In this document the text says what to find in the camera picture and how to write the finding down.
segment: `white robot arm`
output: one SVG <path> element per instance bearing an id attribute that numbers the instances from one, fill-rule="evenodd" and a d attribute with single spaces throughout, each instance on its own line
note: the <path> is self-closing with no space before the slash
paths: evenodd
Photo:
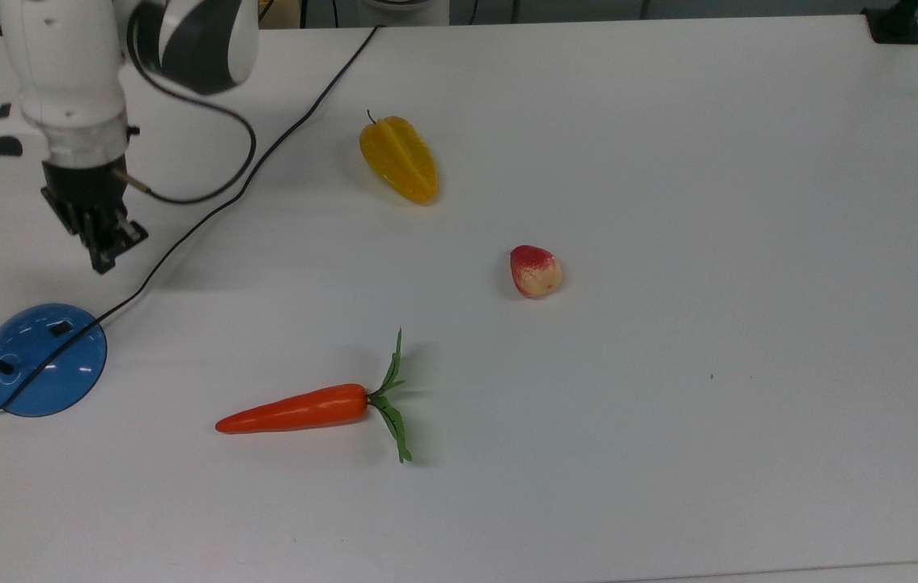
<path id="1" fill-rule="evenodd" d="M 104 273 L 146 235 L 127 219 L 132 129 L 118 70 L 133 43 L 146 70 L 210 96 L 242 83 L 257 56 L 255 0 L 1 0 L 18 99 L 0 104 L 0 155 L 22 137 L 48 147 L 42 195 Z"/>

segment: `black cable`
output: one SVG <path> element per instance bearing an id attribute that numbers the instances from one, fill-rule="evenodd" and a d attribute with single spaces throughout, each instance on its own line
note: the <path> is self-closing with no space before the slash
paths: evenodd
<path id="1" fill-rule="evenodd" d="M 244 161 L 244 163 L 241 164 L 240 169 L 236 170 L 236 174 L 233 174 L 233 176 L 229 178 L 229 181 L 225 182 L 225 184 L 221 185 L 221 187 L 218 189 L 215 189 L 215 191 L 209 192 L 203 196 L 197 196 L 196 198 L 188 199 L 168 198 L 167 196 L 153 192 L 152 189 L 149 189 L 148 187 L 142 191 L 143 194 L 152 196 L 153 198 L 158 199 L 160 202 L 166 202 L 167 204 L 179 204 L 179 206 L 188 206 L 188 204 L 208 202 L 208 200 L 215 198 L 215 196 L 222 194 L 222 192 L 227 191 L 227 189 L 231 188 L 232 185 L 236 184 L 236 182 L 240 180 L 240 177 L 244 175 L 244 172 L 247 171 L 248 166 L 251 165 L 251 161 L 254 160 L 255 152 L 258 149 L 258 138 L 254 133 L 254 128 L 251 126 L 251 123 L 247 121 L 247 119 L 244 119 L 244 116 L 241 116 L 240 114 L 228 108 L 224 108 L 218 104 L 203 102 L 203 100 L 193 99 L 193 97 L 190 96 L 184 96 L 181 93 L 167 89 L 163 85 L 160 85 L 158 82 L 153 80 L 153 78 L 149 76 L 149 74 L 146 73 L 146 71 L 143 69 L 142 63 L 138 62 L 138 47 L 136 47 L 137 28 L 138 12 L 133 12 L 132 16 L 129 18 L 129 25 L 127 25 L 127 36 L 129 37 L 129 41 L 127 41 L 127 49 L 129 49 L 129 56 L 132 58 L 132 64 L 134 64 L 134 67 L 136 67 L 138 74 L 140 74 L 140 76 L 142 76 L 142 78 L 144 78 L 146 82 L 151 85 L 151 87 L 158 90 L 159 92 L 162 92 L 165 96 L 175 97 L 177 100 L 183 100 L 186 103 L 195 104 L 197 107 L 203 107 L 204 109 L 216 111 L 236 119 L 236 121 L 244 126 L 244 129 L 247 130 L 249 139 L 251 139 L 251 147 L 249 147 L 249 151 L 247 152 L 247 159 Z"/>
<path id="2" fill-rule="evenodd" d="M 271 8 L 271 5 L 273 5 L 274 2 L 275 0 L 268 0 L 268 3 L 266 4 L 266 8 L 264 8 L 264 10 L 261 11 L 261 14 L 258 15 L 258 22 L 261 22 L 261 19 L 264 18 L 264 15 L 268 14 L 268 8 Z"/>
<path id="3" fill-rule="evenodd" d="M 375 36 L 376 31 L 378 31 L 382 27 L 384 27 L 384 25 L 377 25 L 376 27 L 373 28 L 373 30 L 370 31 L 369 36 L 366 37 L 366 40 L 359 47 L 358 51 L 355 51 L 355 54 L 351 55 L 351 59 L 348 59 L 348 62 L 344 64 L 344 67 L 342 67 L 342 69 L 337 72 L 337 76 L 333 77 L 333 81 L 330 81 L 329 85 L 326 85 L 326 89 L 322 90 L 322 93 L 320 93 L 320 95 L 318 96 L 318 99 L 315 99 L 315 103 L 312 104 L 312 107 L 308 108 L 307 113 L 301 116 L 301 118 L 297 122 L 294 122 L 293 126 L 290 126 L 290 128 L 286 130 L 286 132 L 283 132 L 282 135 L 280 135 L 280 137 L 278 137 L 278 139 L 275 140 L 274 143 L 271 144 L 270 147 L 268 147 L 268 149 L 266 149 L 266 152 L 264 152 L 264 154 L 261 155 L 261 158 L 258 159 L 258 162 L 254 165 L 254 168 L 251 169 L 251 172 L 247 176 L 247 180 L 244 181 L 244 185 L 240 187 L 240 192 L 237 192 L 236 195 L 234 195 L 232 198 L 230 198 L 229 200 L 226 200 L 226 202 L 223 202 L 221 206 L 216 207 L 216 209 L 204 215 L 204 217 L 200 219 L 199 221 L 197 221 L 196 224 L 193 225 L 193 227 L 190 228 L 187 232 L 185 232 L 185 235 L 183 235 L 179 240 L 177 240 L 174 243 L 174 245 L 171 246 L 171 248 L 169 248 L 166 252 L 164 252 L 164 255 L 160 256 L 160 260 L 156 262 L 156 265 L 153 266 L 151 270 L 149 270 L 149 274 L 146 275 L 146 278 L 143 280 L 140 287 L 138 287 L 138 289 L 136 289 L 136 291 L 134 291 L 132 295 L 127 296 L 127 298 L 125 298 L 122 302 L 112 307 L 111 309 L 107 310 L 106 313 L 101 314 L 100 317 L 97 317 L 92 322 L 89 322 L 88 326 L 85 326 L 84 328 L 79 330 L 78 333 L 75 333 L 74 336 L 71 336 L 70 339 L 66 341 L 66 343 L 63 343 L 61 344 L 59 348 L 56 348 L 56 350 L 53 351 L 51 355 L 48 355 L 48 357 L 45 357 L 45 360 L 42 361 L 40 364 L 38 364 L 38 366 L 36 366 L 36 368 L 34 368 L 34 370 L 32 370 L 32 372 L 28 374 L 27 377 L 25 377 L 25 379 L 23 379 L 22 383 L 16 386 L 14 391 L 12 391 L 11 394 L 9 394 L 8 398 L 5 399 L 4 402 L 2 402 L 2 405 L 0 405 L 0 410 L 4 409 L 5 406 L 9 405 L 9 403 L 14 401 L 14 399 L 17 398 L 23 392 L 23 389 L 27 388 L 27 386 L 31 384 L 31 381 L 34 381 L 38 377 L 38 374 L 41 374 L 42 370 L 45 370 L 47 366 L 52 364 L 52 362 L 56 360 L 56 358 L 60 354 L 63 354 L 64 351 L 66 351 L 67 348 L 71 346 L 71 344 L 76 343 L 79 339 L 81 339 L 86 334 L 88 334 L 89 331 L 91 331 L 93 328 L 96 328 L 96 326 L 101 324 L 101 322 L 103 322 L 104 320 L 107 320 L 108 317 L 111 317 L 111 315 L 113 315 L 114 313 L 117 313 L 118 310 L 123 309 L 123 307 L 125 307 L 126 305 L 129 305 L 129 303 L 132 303 L 134 299 L 138 298 L 138 296 L 140 296 L 142 292 L 145 291 L 147 285 L 149 285 L 149 282 L 153 279 L 153 276 L 155 276 L 156 272 L 158 272 L 158 270 L 160 269 L 160 266 L 162 266 L 164 262 L 168 260 L 168 257 L 170 257 L 171 254 L 175 252 L 175 249 L 178 249 L 178 247 L 181 246 L 182 243 L 185 243 L 185 241 L 188 240 L 189 237 L 192 236 L 194 232 L 196 232 L 207 221 L 210 221 L 212 217 L 215 217 L 215 215 L 217 215 L 218 213 L 221 213 L 221 211 L 228 209 L 229 206 L 232 206 L 233 203 L 236 203 L 237 200 L 240 200 L 241 197 L 244 196 L 244 192 L 247 192 L 247 188 L 249 187 L 249 185 L 251 185 L 251 181 L 254 180 L 255 174 L 257 174 L 257 171 L 266 162 L 266 160 L 268 159 L 268 156 L 273 154 L 273 152 L 275 151 L 275 148 L 280 147 L 280 144 L 284 143 L 284 141 L 287 138 L 292 136 L 292 134 L 296 132 L 297 129 L 299 129 L 300 126 L 303 125 L 305 121 L 308 121 L 308 118 L 310 118 L 312 114 L 315 113 L 315 110 L 318 110 L 319 104 L 322 104 L 322 101 L 325 99 L 325 97 L 329 95 L 330 90 L 332 90 L 334 86 L 337 85 L 337 81 L 340 81 L 340 78 L 343 77 L 344 74 L 347 73 L 347 70 L 351 68 L 351 63 L 355 62 L 355 59 L 359 58 L 359 55 L 362 54 L 363 51 L 365 51 L 366 45 L 369 45 L 369 41 L 373 40 L 373 36 Z"/>

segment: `green leaf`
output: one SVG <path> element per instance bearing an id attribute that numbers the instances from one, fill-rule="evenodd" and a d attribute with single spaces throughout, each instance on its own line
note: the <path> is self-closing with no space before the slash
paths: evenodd
<path id="1" fill-rule="evenodd" d="M 397 442 L 397 461 L 402 462 L 402 464 L 406 460 L 411 462 L 412 454 L 405 447 L 405 422 L 401 418 L 401 413 L 397 412 L 397 409 L 391 405 L 391 402 L 384 395 L 370 398 L 369 405 L 376 407 L 380 414 L 384 416 L 388 429 L 391 429 L 391 436 Z"/>
<path id="2" fill-rule="evenodd" d="M 388 373 L 384 377 L 384 381 L 380 383 L 380 388 L 376 389 L 371 396 L 384 394 L 389 388 L 397 387 L 397 384 L 392 384 L 396 377 L 397 373 L 401 370 L 401 329 L 397 329 L 397 343 L 395 344 L 395 354 L 391 355 L 391 366 L 388 367 Z"/>

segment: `blue round stand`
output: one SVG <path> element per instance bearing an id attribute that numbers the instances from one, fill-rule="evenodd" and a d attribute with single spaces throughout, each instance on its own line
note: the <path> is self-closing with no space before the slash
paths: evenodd
<path id="1" fill-rule="evenodd" d="M 66 304 L 34 306 L 9 318 L 0 328 L 0 359 L 14 365 L 14 372 L 0 373 L 0 407 L 14 415 L 42 417 L 81 401 L 107 362 L 107 336 L 100 326 L 45 366 L 18 395 L 11 400 L 9 396 L 56 348 L 94 320 L 85 310 Z"/>

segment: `strawberry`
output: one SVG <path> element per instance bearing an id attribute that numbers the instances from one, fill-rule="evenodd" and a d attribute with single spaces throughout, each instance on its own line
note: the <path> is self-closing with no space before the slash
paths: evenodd
<path id="1" fill-rule="evenodd" d="M 556 257 L 530 245 L 521 245 L 510 252 L 510 271 L 517 289 L 529 298 L 549 294 L 563 280 Z"/>

